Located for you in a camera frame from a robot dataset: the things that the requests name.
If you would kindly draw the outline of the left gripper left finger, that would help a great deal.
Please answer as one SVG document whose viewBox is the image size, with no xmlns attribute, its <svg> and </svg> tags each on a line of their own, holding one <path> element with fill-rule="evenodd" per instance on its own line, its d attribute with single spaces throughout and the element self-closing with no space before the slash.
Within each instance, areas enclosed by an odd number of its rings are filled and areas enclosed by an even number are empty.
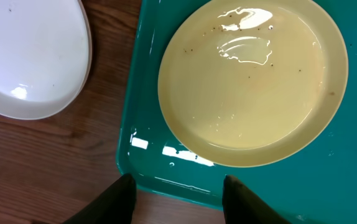
<svg viewBox="0 0 357 224">
<path fill-rule="evenodd" d="M 63 224 L 131 224 L 136 198 L 136 181 L 124 174 Z"/>
</svg>

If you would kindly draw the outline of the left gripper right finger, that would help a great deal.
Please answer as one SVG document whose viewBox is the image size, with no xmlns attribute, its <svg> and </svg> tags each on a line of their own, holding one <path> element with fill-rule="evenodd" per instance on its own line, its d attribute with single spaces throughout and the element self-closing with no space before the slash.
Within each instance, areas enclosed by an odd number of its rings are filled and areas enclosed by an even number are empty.
<svg viewBox="0 0 357 224">
<path fill-rule="evenodd" d="M 223 182 L 222 206 L 226 224 L 290 224 L 232 175 Z"/>
</svg>

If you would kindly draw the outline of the light green plate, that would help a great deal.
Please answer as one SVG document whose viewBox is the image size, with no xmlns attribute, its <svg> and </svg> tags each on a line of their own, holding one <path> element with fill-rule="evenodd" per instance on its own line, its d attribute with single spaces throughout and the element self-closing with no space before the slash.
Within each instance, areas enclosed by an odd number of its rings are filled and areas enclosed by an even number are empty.
<svg viewBox="0 0 357 224">
<path fill-rule="evenodd" d="M 173 135 L 216 164 L 257 167 L 309 145 L 330 123 L 348 54 L 314 1 L 210 1 L 171 38 L 157 96 Z"/>
</svg>

